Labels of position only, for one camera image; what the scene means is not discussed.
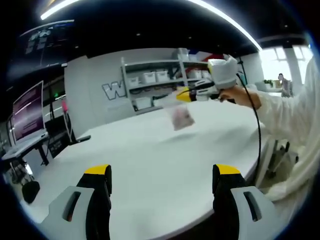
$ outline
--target black bag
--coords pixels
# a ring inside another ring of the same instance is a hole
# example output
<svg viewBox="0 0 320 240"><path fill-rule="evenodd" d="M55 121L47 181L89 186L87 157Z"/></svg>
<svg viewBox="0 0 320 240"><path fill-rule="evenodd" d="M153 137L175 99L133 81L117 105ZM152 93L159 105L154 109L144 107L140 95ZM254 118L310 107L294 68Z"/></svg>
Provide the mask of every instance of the black bag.
<svg viewBox="0 0 320 240"><path fill-rule="evenodd" d="M25 185L22 186L23 199L28 204L31 204L35 200L39 190L40 185L37 181L27 182Z"/></svg>

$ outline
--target white table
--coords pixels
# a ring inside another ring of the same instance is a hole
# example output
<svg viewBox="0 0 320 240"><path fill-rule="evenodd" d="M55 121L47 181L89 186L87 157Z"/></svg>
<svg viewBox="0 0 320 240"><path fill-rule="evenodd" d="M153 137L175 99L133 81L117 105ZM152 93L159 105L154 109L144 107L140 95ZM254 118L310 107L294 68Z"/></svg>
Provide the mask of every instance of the white table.
<svg viewBox="0 0 320 240"><path fill-rule="evenodd" d="M253 172L258 130L246 107L207 101L188 108L195 124L180 131L165 109L89 130L89 141L67 147L47 166L25 209L41 222L49 203L76 186L87 168L110 164L112 240L166 239L195 226L213 212L214 164L237 167L244 177Z"/></svg>

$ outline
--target plastic bag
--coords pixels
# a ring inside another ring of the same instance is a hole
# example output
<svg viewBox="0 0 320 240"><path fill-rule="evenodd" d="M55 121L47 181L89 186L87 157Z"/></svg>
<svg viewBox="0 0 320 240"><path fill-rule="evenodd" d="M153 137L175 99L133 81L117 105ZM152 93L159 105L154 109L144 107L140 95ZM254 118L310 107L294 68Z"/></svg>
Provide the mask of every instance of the plastic bag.
<svg viewBox="0 0 320 240"><path fill-rule="evenodd" d="M187 105L182 101L177 100L177 95L181 92L181 90L174 91L161 100L163 108L170 115L175 131L184 129L195 123L195 120L192 118Z"/></svg>

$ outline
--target monitor screen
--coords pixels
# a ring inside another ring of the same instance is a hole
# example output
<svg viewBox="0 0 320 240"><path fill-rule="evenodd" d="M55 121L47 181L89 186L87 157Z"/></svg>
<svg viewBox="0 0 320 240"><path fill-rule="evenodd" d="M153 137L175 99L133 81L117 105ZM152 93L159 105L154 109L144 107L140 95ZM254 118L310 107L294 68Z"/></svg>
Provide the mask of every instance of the monitor screen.
<svg viewBox="0 0 320 240"><path fill-rule="evenodd" d="M44 129L43 87L41 81L13 103L13 126L16 141Z"/></svg>

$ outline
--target white sleeve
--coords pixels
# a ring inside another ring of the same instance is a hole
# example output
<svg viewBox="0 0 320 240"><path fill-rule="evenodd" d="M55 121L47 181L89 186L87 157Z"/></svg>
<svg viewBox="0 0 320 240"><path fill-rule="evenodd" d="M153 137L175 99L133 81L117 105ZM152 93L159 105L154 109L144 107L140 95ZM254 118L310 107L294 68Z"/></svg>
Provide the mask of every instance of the white sleeve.
<svg viewBox="0 0 320 240"><path fill-rule="evenodd" d="M314 83L319 81L318 78L317 66L312 59L306 70L305 85L299 95L284 98L258 92L261 101L261 107L257 110L259 120L277 139L305 145L314 115Z"/></svg>

